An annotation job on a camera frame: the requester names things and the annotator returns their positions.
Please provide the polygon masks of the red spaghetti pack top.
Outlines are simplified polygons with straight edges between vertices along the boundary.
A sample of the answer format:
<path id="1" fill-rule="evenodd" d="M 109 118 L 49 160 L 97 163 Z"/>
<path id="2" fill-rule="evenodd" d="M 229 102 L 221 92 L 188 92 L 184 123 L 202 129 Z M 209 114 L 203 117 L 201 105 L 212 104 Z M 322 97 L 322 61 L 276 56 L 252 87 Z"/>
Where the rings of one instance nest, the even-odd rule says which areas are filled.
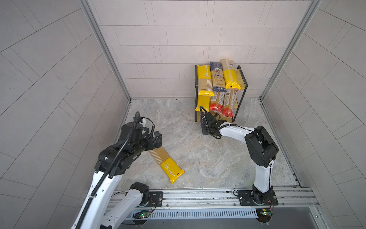
<path id="1" fill-rule="evenodd" d="M 221 115 L 223 113 L 223 103 L 225 92 L 214 91 L 214 96 L 211 97 L 209 111 Z"/>

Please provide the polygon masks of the red spaghetti pack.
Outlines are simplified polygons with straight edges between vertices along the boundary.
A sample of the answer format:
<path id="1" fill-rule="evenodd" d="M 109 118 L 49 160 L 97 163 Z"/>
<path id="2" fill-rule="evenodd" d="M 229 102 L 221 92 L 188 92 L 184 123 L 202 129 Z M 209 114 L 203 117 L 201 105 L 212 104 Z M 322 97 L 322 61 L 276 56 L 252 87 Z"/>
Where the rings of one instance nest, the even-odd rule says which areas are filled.
<path id="1" fill-rule="evenodd" d="M 223 116 L 233 118 L 234 105 L 236 103 L 238 90 L 227 90 L 223 103 Z"/>
<path id="2" fill-rule="evenodd" d="M 214 91 L 214 96 L 211 97 L 209 111 L 221 115 L 223 113 L 223 103 L 225 92 Z"/>

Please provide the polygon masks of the yellow kraft pasta pack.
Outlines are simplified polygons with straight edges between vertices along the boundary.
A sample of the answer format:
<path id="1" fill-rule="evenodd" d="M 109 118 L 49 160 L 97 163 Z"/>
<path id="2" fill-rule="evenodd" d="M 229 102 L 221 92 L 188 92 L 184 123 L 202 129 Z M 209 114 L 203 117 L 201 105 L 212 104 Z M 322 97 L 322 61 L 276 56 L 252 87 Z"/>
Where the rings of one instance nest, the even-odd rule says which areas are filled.
<path id="1" fill-rule="evenodd" d="M 200 107 L 202 106 L 205 111 L 209 112 L 210 101 L 211 101 L 210 96 L 198 95 L 197 106 L 195 111 L 200 112 Z"/>
<path id="2" fill-rule="evenodd" d="M 223 76 L 225 79 L 227 90 L 241 90 L 241 86 L 238 83 L 237 74 L 234 67 L 233 60 L 221 59 L 220 60 L 223 69 Z"/>

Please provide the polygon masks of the yellow pastatime pasta pack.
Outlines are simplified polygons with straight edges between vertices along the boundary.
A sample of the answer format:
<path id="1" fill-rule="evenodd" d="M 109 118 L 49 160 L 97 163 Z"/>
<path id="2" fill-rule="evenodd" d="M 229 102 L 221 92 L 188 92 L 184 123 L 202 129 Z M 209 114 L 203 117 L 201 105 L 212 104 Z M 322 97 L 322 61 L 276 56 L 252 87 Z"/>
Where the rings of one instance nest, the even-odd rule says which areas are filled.
<path id="1" fill-rule="evenodd" d="M 160 165 L 172 184 L 174 184 L 176 180 L 185 173 L 185 171 L 176 164 L 163 147 L 149 150 L 149 153 Z"/>

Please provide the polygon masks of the yellow pasta pack wholewheat spaghetti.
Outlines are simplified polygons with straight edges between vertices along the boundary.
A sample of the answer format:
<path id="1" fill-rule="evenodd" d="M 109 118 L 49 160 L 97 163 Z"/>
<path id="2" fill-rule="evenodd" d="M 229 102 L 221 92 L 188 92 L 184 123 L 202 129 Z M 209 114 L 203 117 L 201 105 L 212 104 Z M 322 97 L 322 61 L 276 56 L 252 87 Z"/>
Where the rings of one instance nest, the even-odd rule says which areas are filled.
<path id="1" fill-rule="evenodd" d="M 210 65 L 197 66 L 198 95 L 214 96 Z"/>

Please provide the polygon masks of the blue clear spaghetti pack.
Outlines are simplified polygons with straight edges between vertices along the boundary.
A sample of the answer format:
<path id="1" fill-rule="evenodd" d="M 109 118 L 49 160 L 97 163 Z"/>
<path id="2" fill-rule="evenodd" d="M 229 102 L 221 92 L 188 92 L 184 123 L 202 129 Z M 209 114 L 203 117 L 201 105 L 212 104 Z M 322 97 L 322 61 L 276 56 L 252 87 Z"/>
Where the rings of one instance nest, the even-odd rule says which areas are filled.
<path id="1" fill-rule="evenodd" d="M 210 62 L 213 90 L 215 92 L 226 92 L 226 83 L 223 75 L 221 62 Z"/>

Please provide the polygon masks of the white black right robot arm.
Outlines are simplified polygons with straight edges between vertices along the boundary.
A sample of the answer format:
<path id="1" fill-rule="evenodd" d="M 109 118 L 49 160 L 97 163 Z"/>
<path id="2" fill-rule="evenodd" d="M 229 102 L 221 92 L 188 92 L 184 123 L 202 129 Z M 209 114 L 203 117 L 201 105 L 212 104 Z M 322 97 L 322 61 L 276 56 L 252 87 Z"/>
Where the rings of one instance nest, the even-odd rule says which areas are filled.
<path id="1" fill-rule="evenodd" d="M 234 190 L 241 206 L 278 205 L 272 185 L 273 165 L 279 148 L 263 126 L 256 128 L 242 127 L 212 115 L 203 106 L 199 107 L 203 134 L 216 139 L 230 137 L 246 143 L 251 160 L 255 163 L 255 181 L 251 190 Z"/>

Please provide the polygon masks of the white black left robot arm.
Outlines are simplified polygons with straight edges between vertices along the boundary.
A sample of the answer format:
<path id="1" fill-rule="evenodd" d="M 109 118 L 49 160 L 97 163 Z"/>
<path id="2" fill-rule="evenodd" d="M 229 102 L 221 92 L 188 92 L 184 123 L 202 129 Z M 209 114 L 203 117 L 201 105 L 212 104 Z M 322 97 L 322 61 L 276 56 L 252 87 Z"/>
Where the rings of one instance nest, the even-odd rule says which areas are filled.
<path id="1" fill-rule="evenodd" d="M 162 134 L 155 131 L 155 125 L 147 126 L 149 120 L 136 112 L 133 121 L 122 126 L 118 142 L 99 154 L 91 187 L 73 229 L 117 229 L 135 208 L 148 203 L 149 186 L 135 182 L 125 197 L 106 212 L 126 170 L 141 153 L 162 146 Z"/>

